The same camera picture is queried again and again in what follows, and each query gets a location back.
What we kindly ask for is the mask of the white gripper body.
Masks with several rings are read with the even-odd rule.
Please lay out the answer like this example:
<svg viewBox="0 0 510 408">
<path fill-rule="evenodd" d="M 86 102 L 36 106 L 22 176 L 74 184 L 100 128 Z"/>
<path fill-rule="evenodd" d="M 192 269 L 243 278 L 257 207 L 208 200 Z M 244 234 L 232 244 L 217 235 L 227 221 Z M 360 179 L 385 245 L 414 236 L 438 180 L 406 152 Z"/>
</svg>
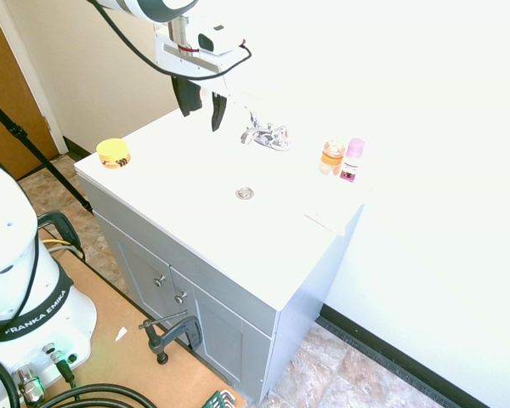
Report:
<svg viewBox="0 0 510 408">
<path fill-rule="evenodd" d="M 156 30 L 156 62 L 169 76 L 187 79 L 228 98 L 230 28 L 209 18 L 180 15 Z"/>
</svg>

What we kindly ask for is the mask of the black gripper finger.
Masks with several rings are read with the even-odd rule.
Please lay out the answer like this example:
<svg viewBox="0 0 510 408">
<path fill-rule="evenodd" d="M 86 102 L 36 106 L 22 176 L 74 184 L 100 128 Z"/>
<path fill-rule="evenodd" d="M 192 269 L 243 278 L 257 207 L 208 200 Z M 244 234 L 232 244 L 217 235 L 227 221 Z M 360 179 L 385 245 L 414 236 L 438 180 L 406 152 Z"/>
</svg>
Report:
<svg viewBox="0 0 510 408">
<path fill-rule="evenodd" d="M 184 117 L 202 107 L 201 87 L 187 79 L 172 77 L 174 95 Z"/>
<path fill-rule="evenodd" d="M 222 123 L 227 106 L 227 98 L 218 93 L 212 92 L 212 131 L 216 132 Z"/>
</svg>

